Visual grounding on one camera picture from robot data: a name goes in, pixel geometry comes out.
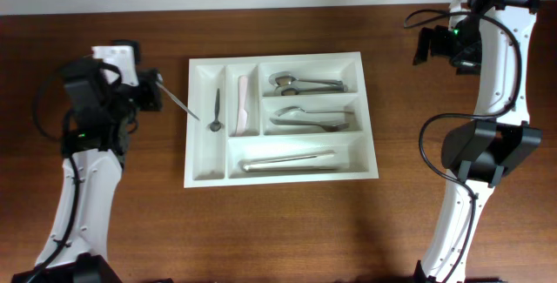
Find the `steel teaspoon angled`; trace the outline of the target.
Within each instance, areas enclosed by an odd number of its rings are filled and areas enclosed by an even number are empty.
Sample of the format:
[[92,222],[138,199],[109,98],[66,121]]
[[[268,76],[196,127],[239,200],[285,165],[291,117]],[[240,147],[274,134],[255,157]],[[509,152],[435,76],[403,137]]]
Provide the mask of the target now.
[[191,116],[197,121],[200,120],[196,114],[194,114],[177,96],[175,96],[166,87],[164,87],[164,85],[160,81],[157,81],[156,84],[159,89],[161,89],[178,107],[185,111],[187,115]]

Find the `steel teaspoon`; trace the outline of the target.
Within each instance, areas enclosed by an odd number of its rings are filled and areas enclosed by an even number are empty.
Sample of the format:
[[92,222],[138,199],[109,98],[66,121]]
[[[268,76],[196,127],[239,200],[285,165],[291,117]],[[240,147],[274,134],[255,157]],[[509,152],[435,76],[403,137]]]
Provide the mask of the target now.
[[220,114],[220,89],[216,91],[215,105],[214,105],[214,119],[209,124],[209,130],[212,132],[220,131],[222,124],[219,120]]

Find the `pink plastic knife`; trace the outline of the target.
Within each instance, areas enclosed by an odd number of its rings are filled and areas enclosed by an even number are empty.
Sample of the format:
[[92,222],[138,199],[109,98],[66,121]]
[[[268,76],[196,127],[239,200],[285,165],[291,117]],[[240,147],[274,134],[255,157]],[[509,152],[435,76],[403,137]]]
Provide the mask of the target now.
[[247,76],[241,76],[238,79],[238,117],[235,135],[240,137],[244,134],[246,126],[248,113],[245,109],[245,103],[247,99],[249,78]]

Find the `steel fork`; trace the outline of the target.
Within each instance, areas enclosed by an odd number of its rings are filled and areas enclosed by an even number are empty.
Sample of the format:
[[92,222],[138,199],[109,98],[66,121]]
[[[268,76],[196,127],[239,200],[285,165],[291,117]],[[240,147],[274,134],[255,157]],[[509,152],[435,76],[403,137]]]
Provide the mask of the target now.
[[274,112],[274,115],[277,117],[283,116],[286,113],[299,111],[306,114],[327,114],[327,113],[344,113],[344,114],[353,114],[353,111],[324,111],[324,110],[306,110],[299,106],[288,106],[282,109],[279,109]]
[[290,125],[290,126],[317,126],[321,128],[323,131],[326,132],[336,132],[336,131],[343,131],[350,127],[350,124],[340,123],[340,124],[321,124],[314,121],[303,121],[303,120],[284,120],[284,119],[276,119],[271,118],[270,121],[275,125]]

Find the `steel tablespoon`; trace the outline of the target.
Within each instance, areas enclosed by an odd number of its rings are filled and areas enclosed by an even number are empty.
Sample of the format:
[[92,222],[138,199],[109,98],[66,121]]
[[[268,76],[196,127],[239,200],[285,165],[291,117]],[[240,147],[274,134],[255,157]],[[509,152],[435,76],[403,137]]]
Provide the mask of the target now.
[[281,71],[274,74],[268,78],[271,85],[283,86],[293,84],[295,82],[301,83],[311,83],[311,84],[326,84],[326,85],[342,85],[343,82],[340,80],[324,80],[324,79],[307,79],[307,78],[297,78],[293,76],[289,71]]
[[317,88],[299,88],[293,84],[280,86],[275,89],[273,94],[275,96],[296,96],[300,94],[314,94],[314,93],[327,93],[327,92],[347,92],[348,87],[344,84],[329,85],[326,87]]

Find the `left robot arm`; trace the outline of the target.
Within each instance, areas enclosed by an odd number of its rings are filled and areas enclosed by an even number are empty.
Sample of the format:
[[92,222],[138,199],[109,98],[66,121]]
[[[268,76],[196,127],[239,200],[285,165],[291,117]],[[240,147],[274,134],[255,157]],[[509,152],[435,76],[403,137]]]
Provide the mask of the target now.
[[122,68],[92,57],[75,60],[56,73],[71,108],[58,139],[63,190],[50,236],[33,269],[15,282],[118,282],[110,267],[107,237],[112,200],[124,171],[131,134],[141,111],[161,111],[159,71],[135,72],[124,83]]

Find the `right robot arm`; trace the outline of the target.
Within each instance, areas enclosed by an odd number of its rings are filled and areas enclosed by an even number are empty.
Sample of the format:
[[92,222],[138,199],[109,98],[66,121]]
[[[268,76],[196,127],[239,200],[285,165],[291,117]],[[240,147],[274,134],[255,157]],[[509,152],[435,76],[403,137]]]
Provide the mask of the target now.
[[[413,64],[444,57],[458,74],[477,75],[480,89],[465,123],[447,133],[440,168],[446,180],[431,245],[415,267],[415,282],[463,282],[466,259],[486,202],[501,180],[540,145],[530,125],[527,55],[540,0],[453,0],[448,10],[429,10],[418,23]],[[446,26],[431,28],[431,21]]]

